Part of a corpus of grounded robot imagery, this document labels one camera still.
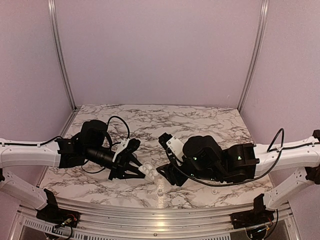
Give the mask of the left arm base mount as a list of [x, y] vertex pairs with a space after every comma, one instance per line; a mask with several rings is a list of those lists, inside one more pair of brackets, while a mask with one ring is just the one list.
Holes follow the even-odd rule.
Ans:
[[59, 207], [46, 206], [41, 210], [37, 210], [36, 218], [58, 226], [62, 226], [62, 223], [71, 219], [71, 222], [67, 223], [67, 225], [76, 228], [79, 222], [80, 213], [78, 211]]

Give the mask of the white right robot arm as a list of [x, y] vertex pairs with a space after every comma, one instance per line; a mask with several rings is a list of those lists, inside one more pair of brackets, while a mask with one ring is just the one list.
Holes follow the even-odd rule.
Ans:
[[318, 132], [307, 139], [275, 145], [243, 143], [222, 149], [210, 135], [192, 136], [185, 143], [163, 133], [158, 142], [169, 163], [156, 170], [171, 185], [181, 187], [187, 180], [210, 187], [230, 187], [263, 178], [271, 171], [295, 172], [276, 188], [253, 200], [247, 219], [258, 224], [267, 211], [276, 210], [292, 195], [320, 183], [320, 138]]

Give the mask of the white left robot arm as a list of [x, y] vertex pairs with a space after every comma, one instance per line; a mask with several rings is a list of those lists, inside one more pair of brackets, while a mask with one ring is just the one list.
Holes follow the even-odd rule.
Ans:
[[82, 124], [80, 132], [72, 138], [57, 137], [42, 143], [0, 141], [0, 190], [31, 205], [38, 212], [58, 223], [63, 211], [58, 208], [54, 194], [47, 189], [38, 189], [14, 175], [9, 167], [48, 166], [59, 169], [80, 167], [90, 161], [109, 169], [109, 180], [143, 179], [145, 174], [139, 168], [142, 164], [134, 156], [140, 141], [125, 138], [116, 151], [104, 147], [104, 141], [111, 142], [108, 125], [100, 120]]

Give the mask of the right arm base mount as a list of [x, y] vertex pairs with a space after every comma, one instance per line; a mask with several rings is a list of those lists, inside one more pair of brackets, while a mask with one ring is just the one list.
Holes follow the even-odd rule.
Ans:
[[275, 211], [262, 210], [261, 212], [257, 212], [251, 209], [232, 213], [230, 219], [234, 229], [241, 229], [273, 221], [274, 213]]

